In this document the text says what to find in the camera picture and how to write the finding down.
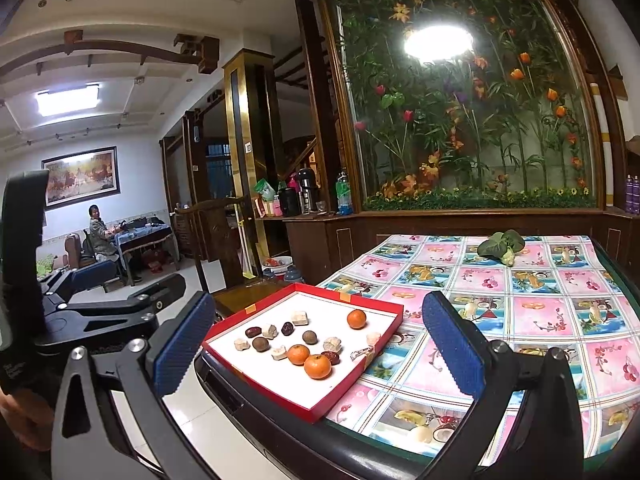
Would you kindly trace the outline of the left hand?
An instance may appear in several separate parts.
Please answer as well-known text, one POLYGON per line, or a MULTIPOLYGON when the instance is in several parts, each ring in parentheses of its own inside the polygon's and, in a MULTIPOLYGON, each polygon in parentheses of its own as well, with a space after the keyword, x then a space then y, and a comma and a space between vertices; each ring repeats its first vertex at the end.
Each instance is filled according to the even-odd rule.
POLYGON ((1 415, 24 445, 38 452, 50 450, 54 411, 37 393, 26 389, 1 391, 1 415))

